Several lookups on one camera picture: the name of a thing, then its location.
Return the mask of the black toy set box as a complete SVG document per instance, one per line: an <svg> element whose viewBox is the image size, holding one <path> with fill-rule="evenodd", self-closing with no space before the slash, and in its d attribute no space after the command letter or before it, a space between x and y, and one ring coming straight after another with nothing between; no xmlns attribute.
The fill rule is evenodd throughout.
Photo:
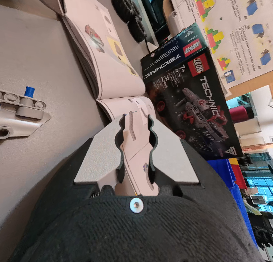
<svg viewBox="0 0 273 262"><path fill-rule="evenodd" d="M205 160L243 152L221 81L197 23L141 59L146 92L162 122Z"/></svg>

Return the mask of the dark red tumbler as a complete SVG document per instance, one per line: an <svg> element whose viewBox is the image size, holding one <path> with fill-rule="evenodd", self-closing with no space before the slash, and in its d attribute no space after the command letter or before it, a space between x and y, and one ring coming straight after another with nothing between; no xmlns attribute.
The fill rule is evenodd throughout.
<svg viewBox="0 0 273 262"><path fill-rule="evenodd" d="M233 124L245 122L255 117L251 105L245 104L229 109Z"/></svg>

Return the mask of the red storage bin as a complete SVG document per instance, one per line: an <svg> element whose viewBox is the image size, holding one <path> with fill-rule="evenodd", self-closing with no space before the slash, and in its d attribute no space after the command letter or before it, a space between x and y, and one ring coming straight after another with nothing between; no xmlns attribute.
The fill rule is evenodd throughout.
<svg viewBox="0 0 273 262"><path fill-rule="evenodd" d="M247 185L245 183L243 174L241 172L239 165L231 165L231 168L233 170L233 173L235 175L235 183L238 185L239 189L247 189Z"/></svg>

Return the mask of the white board clamp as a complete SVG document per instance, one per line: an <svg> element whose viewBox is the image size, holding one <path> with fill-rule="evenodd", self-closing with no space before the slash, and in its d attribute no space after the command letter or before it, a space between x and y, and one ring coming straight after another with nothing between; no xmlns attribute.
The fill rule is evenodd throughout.
<svg viewBox="0 0 273 262"><path fill-rule="evenodd" d="M177 34L179 34L184 29L187 28L187 26L180 19L180 16L176 10L172 11L169 14L168 25L169 25L170 34L172 35L172 37L176 36Z"/></svg>

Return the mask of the white grey toy brick assembly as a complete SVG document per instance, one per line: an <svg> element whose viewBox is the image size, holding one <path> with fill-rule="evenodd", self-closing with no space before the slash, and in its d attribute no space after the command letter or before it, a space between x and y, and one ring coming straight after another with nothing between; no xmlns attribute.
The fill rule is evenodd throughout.
<svg viewBox="0 0 273 262"><path fill-rule="evenodd" d="M24 95L0 90L0 140L28 137L51 119L46 103L34 99L34 92L28 86Z"/></svg>

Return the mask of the grey desk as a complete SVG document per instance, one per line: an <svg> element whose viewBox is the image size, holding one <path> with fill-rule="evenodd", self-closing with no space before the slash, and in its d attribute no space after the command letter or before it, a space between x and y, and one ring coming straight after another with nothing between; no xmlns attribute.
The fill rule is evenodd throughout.
<svg viewBox="0 0 273 262"><path fill-rule="evenodd" d="M1 261L9 261L39 198L79 163L109 122L55 12L39 0L1 0L1 89L35 88L51 119L29 137L1 140Z"/></svg>

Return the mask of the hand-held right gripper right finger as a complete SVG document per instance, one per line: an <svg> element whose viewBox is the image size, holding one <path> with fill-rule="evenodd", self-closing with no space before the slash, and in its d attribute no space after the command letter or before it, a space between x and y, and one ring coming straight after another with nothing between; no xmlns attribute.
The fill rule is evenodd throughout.
<svg viewBox="0 0 273 262"><path fill-rule="evenodd" d="M194 168L182 145L182 140L169 128L148 115L149 153L148 179L151 184L198 185L200 183Z"/></svg>

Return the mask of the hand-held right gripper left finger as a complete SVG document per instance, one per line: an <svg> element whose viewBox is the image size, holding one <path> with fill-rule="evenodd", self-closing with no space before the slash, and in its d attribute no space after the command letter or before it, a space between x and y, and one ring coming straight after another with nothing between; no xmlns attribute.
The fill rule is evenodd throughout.
<svg viewBox="0 0 273 262"><path fill-rule="evenodd" d="M125 177L124 141L125 117L117 117L97 133L74 179L78 185L97 184L99 188L115 188Z"/></svg>

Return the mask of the stacked blue storage bin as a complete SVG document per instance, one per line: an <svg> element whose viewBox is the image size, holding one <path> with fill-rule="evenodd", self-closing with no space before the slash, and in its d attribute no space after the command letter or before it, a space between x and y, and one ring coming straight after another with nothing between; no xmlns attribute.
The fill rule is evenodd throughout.
<svg viewBox="0 0 273 262"><path fill-rule="evenodd" d="M245 224L247 226L248 232L255 244L258 247L257 242L254 237L254 233L251 227L251 223L243 202L243 198L241 196L241 192L239 186L236 184L236 177L234 175L233 169L231 167L230 162L228 159L221 159L221 160L209 160L207 161L210 166L217 172L217 174L222 178L228 189L230 190L232 196L234 197L237 206L243 216Z"/></svg>

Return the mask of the wooden board with instruction sheet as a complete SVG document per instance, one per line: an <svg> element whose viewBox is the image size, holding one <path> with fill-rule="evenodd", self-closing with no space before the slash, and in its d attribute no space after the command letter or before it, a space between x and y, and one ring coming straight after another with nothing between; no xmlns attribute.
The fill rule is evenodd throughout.
<svg viewBox="0 0 273 262"><path fill-rule="evenodd" d="M272 83L272 0L164 0L167 25L174 10L198 24L227 100ZM221 77L230 70L234 78Z"/></svg>

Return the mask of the white instruction booklet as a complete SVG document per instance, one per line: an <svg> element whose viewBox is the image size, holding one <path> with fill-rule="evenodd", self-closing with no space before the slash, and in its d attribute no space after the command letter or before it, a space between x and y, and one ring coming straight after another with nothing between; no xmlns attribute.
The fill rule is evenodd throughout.
<svg viewBox="0 0 273 262"><path fill-rule="evenodd" d="M97 0L39 0L58 14L74 43L97 103L111 121L125 114L125 171L135 194L155 196L148 178L148 116L155 115L144 97L144 83L130 64L109 11Z"/></svg>

